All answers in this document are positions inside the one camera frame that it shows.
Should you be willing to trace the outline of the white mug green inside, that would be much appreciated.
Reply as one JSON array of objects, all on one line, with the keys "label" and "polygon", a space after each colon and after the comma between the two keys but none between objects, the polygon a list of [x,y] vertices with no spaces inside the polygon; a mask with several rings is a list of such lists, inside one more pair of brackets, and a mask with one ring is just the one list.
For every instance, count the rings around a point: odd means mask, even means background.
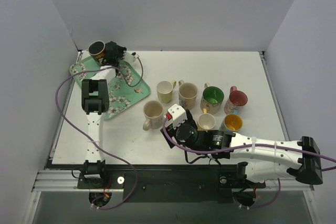
[{"label": "white mug green inside", "polygon": [[209,114],[216,114],[224,101],[223,91],[209,83],[204,84],[204,90],[202,93],[200,108],[203,111],[206,110]]}]

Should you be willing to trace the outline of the orange mug black handle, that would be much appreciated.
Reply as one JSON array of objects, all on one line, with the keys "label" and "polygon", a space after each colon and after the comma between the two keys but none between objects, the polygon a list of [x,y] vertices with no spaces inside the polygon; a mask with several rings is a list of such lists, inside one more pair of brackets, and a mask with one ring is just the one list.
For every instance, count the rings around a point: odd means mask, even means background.
[{"label": "orange mug black handle", "polygon": [[171,109],[171,108],[169,108],[168,110],[167,110],[167,113],[166,113],[166,118],[168,119],[168,120],[171,120],[172,118],[173,118],[173,113],[174,113],[174,110],[173,109]]}]

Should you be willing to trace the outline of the beige tall mug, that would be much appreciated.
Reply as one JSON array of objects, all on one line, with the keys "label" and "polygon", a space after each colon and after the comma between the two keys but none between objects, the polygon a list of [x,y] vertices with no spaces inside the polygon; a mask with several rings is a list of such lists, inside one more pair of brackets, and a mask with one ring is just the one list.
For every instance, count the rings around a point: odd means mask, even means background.
[{"label": "beige tall mug", "polygon": [[143,130],[159,129],[163,124],[164,107],[159,101],[149,101],[143,107]]}]

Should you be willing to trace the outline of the blue butterfly mug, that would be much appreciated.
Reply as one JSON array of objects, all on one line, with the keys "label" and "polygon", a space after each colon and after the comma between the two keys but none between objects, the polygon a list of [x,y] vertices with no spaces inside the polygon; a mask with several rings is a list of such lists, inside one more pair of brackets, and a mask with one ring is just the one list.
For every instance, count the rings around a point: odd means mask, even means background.
[{"label": "blue butterfly mug", "polygon": [[228,114],[223,119],[220,130],[221,131],[232,131],[238,132],[243,126],[243,121],[241,117],[237,114]]}]

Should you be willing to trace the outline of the black mug orange pattern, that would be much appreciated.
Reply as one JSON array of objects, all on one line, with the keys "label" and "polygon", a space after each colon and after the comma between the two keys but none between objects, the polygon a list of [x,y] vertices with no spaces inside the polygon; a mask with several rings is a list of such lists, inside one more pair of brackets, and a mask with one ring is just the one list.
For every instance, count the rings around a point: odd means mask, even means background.
[{"label": "black mug orange pattern", "polygon": [[94,59],[97,65],[101,66],[105,56],[106,45],[103,41],[94,41],[88,48],[90,56]]}]

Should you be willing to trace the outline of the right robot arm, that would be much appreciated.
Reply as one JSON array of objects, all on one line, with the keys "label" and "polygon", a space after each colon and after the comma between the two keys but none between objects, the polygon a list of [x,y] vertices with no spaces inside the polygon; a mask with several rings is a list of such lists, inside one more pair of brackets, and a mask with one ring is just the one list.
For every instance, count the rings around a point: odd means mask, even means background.
[{"label": "right robot arm", "polygon": [[239,159],[243,169],[235,173],[241,187],[269,179],[294,178],[308,185],[323,183],[320,150],[313,138],[272,141],[237,132],[199,131],[189,110],[169,108],[161,133],[168,145],[212,159]]}]

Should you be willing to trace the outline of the yellow mug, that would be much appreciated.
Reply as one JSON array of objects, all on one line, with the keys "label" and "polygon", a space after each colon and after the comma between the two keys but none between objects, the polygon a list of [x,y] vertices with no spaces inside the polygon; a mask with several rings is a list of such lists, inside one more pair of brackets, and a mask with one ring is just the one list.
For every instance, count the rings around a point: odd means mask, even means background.
[{"label": "yellow mug", "polygon": [[202,114],[197,120],[197,129],[200,131],[212,130],[216,126],[216,119],[212,114],[209,114],[206,109],[203,109]]}]

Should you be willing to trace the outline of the light green faceted mug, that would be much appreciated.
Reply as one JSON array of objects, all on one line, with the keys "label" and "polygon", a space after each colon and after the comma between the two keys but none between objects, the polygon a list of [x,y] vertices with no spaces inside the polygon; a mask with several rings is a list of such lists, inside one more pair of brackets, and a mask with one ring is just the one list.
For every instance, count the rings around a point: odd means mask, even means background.
[{"label": "light green faceted mug", "polygon": [[157,98],[161,103],[168,104],[172,100],[173,90],[176,86],[176,81],[160,81],[156,85]]}]

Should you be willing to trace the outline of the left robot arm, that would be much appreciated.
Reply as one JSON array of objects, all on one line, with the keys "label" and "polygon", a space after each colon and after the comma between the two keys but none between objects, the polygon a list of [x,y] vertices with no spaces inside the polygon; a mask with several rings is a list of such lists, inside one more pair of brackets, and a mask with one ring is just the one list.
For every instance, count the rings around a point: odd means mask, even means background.
[{"label": "left robot arm", "polygon": [[120,61],[125,47],[110,41],[95,41],[89,46],[89,54],[99,66],[99,71],[81,82],[81,106],[86,114],[88,126],[87,154],[81,175],[96,188],[108,182],[105,160],[99,147],[102,145],[103,118],[109,108],[108,83],[120,72]]}]

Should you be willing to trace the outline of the pink patterned mug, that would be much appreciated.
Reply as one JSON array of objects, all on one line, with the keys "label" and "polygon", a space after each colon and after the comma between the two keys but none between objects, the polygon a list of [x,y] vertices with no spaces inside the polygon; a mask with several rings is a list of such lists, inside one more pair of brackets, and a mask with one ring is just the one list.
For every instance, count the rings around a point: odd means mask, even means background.
[{"label": "pink patterned mug", "polygon": [[224,106],[226,114],[239,114],[248,102],[247,95],[238,90],[236,86],[231,86],[228,99]]}]

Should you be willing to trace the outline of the cream floral mug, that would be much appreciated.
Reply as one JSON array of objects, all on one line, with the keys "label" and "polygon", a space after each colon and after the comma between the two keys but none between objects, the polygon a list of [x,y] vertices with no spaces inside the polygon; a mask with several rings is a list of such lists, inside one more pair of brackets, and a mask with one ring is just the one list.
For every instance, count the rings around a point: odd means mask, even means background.
[{"label": "cream floral mug", "polygon": [[190,82],[185,82],[183,80],[179,81],[178,85],[178,101],[179,105],[184,109],[191,110],[195,106],[195,101],[198,94],[198,88],[195,84]]}]

